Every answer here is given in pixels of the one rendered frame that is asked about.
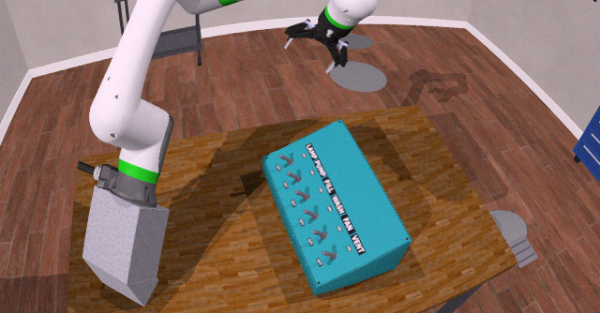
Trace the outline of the teal switch console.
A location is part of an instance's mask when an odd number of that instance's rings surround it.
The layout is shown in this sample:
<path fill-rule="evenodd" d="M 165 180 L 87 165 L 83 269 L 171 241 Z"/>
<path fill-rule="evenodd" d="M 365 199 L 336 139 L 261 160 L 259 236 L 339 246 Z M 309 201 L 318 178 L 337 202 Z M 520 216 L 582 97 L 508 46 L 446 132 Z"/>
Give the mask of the teal switch console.
<path fill-rule="evenodd" d="M 412 238 L 342 119 L 262 170 L 314 295 L 396 269 Z"/>

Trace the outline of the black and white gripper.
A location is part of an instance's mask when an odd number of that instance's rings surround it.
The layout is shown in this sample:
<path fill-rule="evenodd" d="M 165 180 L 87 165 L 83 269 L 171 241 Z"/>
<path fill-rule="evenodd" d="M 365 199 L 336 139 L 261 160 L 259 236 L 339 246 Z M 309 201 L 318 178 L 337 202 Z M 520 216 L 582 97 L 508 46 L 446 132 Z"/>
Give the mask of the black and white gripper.
<path fill-rule="evenodd" d="M 308 28 L 311 29 L 304 30 Z M 338 65 L 345 67 L 348 61 L 346 48 L 349 42 L 342 42 L 341 40 L 339 40 L 339 38 L 327 37 L 318 24 L 313 25 L 312 23 L 310 23 L 310 19 L 306 19 L 304 22 L 300 22 L 298 24 L 289 26 L 286 29 L 285 34 L 289 35 L 289 37 L 287 39 L 288 42 L 285 45 L 284 49 L 287 49 L 293 38 L 301 37 L 316 38 L 317 41 L 320 41 L 323 45 L 326 45 L 327 49 L 330 51 L 334 59 L 334 61 L 328 66 L 327 70 L 325 71 L 326 73 L 328 73 L 333 67 L 337 67 Z M 322 38 L 324 38 L 325 41 Z M 337 44 L 340 48 L 340 54 L 338 51 Z"/>

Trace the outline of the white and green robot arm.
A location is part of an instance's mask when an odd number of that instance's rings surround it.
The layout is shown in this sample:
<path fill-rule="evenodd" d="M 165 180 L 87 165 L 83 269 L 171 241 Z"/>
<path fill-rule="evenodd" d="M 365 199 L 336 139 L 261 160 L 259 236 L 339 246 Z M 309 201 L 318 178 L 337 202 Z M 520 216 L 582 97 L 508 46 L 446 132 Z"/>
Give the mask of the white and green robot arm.
<path fill-rule="evenodd" d="M 94 175 L 97 186 L 127 201 L 157 207 L 156 185 L 174 121 L 141 96 L 160 33 L 176 2 L 196 15 L 240 1 L 137 0 L 89 112 L 95 135 L 122 148 L 118 168 L 92 167 L 81 161 L 77 166 Z M 318 24 L 327 37 L 346 37 L 376 6 L 377 0 L 330 0 Z"/>

